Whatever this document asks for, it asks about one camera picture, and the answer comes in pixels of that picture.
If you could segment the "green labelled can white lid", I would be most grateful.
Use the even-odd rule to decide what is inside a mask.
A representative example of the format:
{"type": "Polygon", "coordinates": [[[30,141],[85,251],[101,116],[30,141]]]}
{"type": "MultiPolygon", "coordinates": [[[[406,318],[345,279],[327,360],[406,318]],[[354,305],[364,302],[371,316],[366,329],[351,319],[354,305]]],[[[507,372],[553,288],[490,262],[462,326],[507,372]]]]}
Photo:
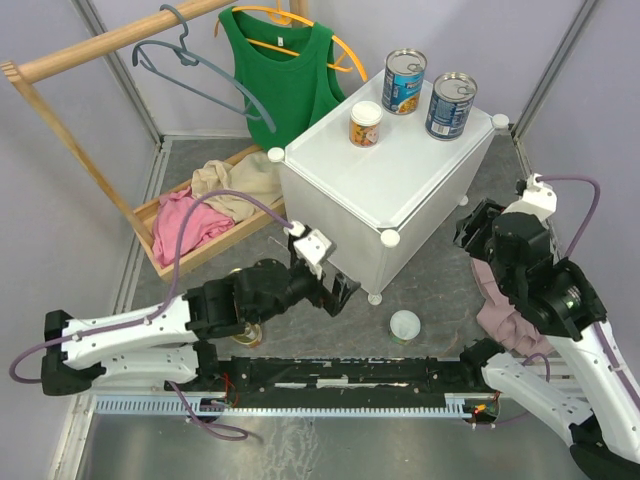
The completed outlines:
{"type": "Polygon", "coordinates": [[[389,321],[390,338],[398,344],[412,342],[421,331],[419,317],[409,310],[395,312],[389,321]]]}

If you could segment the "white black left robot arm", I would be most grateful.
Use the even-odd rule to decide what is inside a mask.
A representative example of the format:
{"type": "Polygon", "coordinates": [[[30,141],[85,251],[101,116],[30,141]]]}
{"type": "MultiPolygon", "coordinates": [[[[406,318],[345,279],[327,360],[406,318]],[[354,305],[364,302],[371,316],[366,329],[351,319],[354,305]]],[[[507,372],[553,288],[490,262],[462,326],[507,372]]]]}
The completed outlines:
{"type": "Polygon", "coordinates": [[[185,366],[173,360],[152,362],[148,359],[151,348],[240,335],[248,325],[261,325],[302,300],[335,317],[360,285],[338,272],[332,287],[326,288],[324,278],[302,260],[286,266],[264,259],[191,288],[167,305],[96,319],[51,311],[44,323],[42,391],[47,396],[67,396],[110,377],[145,379],[155,373],[164,373],[171,382],[212,389],[221,378],[217,361],[191,352],[185,366]]]}

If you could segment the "blue chicken noodle soup can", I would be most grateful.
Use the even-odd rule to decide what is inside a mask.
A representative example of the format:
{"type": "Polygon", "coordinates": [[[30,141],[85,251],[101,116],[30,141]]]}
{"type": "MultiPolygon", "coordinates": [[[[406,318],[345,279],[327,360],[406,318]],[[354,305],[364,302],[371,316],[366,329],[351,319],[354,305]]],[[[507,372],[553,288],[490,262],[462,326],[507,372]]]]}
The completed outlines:
{"type": "Polygon", "coordinates": [[[407,115],[417,109],[426,67],[426,56],[418,50],[405,48],[388,54],[382,91],[387,111],[407,115]]]}

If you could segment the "blue labelled open-top can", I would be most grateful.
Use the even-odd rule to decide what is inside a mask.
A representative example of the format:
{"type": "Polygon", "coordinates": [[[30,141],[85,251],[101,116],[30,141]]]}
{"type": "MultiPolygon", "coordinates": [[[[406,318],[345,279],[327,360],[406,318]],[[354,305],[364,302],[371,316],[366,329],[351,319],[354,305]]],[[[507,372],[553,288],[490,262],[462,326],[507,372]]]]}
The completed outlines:
{"type": "Polygon", "coordinates": [[[470,115],[477,83],[468,74],[448,72],[433,83],[425,120],[426,131],[436,139],[455,140],[465,128],[470,115]]]}

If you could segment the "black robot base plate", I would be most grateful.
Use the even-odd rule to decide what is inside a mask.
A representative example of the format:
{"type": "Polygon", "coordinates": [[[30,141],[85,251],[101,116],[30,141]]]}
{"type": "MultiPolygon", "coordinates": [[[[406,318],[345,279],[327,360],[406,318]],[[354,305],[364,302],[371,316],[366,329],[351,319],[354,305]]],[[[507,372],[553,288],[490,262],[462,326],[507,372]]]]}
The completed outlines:
{"type": "Polygon", "coordinates": [[[285,389],[380,389],[404,393],[483,393],[492,389],[480,368],[460,360],[422,358],[280,359],[232,357],[205,365],[183,392],[222,392],[230,399],[285,389]]]}

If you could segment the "yellow labelled can white lid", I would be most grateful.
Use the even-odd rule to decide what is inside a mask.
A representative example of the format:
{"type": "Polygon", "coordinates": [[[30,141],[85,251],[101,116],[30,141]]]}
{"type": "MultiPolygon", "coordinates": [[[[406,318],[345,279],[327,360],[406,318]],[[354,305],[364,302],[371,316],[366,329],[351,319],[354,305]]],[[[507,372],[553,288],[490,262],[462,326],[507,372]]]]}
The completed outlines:
{"type": "Polygon", "coordinates": [[[350,112],[349,140],[357,147],[374,146],[379,139],[383,110],[373,101],[357,102],[350,112]]]}

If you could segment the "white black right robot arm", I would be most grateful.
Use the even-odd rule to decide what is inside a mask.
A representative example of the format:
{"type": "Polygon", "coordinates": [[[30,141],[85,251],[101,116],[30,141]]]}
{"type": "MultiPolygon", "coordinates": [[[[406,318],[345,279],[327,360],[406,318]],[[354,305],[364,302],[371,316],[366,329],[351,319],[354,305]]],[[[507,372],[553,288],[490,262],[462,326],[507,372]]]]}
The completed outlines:
{"type": "Polygon", "coordinates": [[[489,199],[457,223],[454,240],[488,264],[498,290],[546,337],[582,395],[564,394],[507,353],[462,362],[463,386],[488,385],[513,398],[563,440],[588,478],[638,478],[639,383],[580,267],[555,260],[550,233],[536,215],[489,199]]]}

